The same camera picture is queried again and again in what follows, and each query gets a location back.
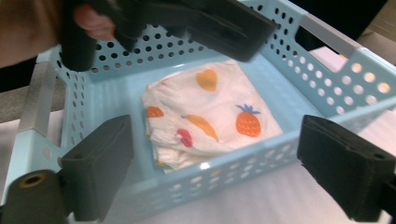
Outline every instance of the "perforated basket wall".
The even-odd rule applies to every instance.
[[[278,24],[260,52],[240,66],[284,134],[165,175],[152,159],[141,94],[149,83],[165,75],[228,58],[150,24],[132,53],[116,42],[99,42],[94,66],[88,72],[66,69],[60,60],[62,54],[52,52],[52,65],[67,92],[62,144],[56,147],[34,131],[19,133],[16,147],[33,151],[33,156],[25,158],[32,161],[26,169],[59,170],[57,160],[102,122],[130,114],[135,158],[126,186],[105,220],[126,223],[296,161],[305,114],[333,119],[356,132],[396,105],[396,71],[390,64],[367,49],[355,49],[344,67],[334,73],[294,40],[305,11],[282,0],[243,3]]]

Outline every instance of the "finger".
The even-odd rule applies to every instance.
[[[114,27],[107,27],[100,30],[86,30],[87,35],[97,40],[113,40],[114,39]]]
[[[87,31],[114,27],[114,23],[109,17],[97,14],[88,4],[83,4],[75,9],[74,19],[78,26]]]

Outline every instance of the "dark background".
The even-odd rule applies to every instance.
[[[290,0],[352,39],[357,39],[387,0]],[[299,32],[296,41],[305,49],[323,46],[314,36]],[[0,69],[0,92],[29,85],[35,58]]]

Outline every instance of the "hand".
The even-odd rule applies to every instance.
[[[0,67],[33,58],[57,45],[61,6],[59,0],[0,0]],[[76,8],[74,19],[94,39],[114,38],[111,19],[99,16],[89,5]]]

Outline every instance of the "folded cloth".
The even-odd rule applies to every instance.
[[[142,102],[154,159],[173,170],[282,133],[233,60],[166,76]]]

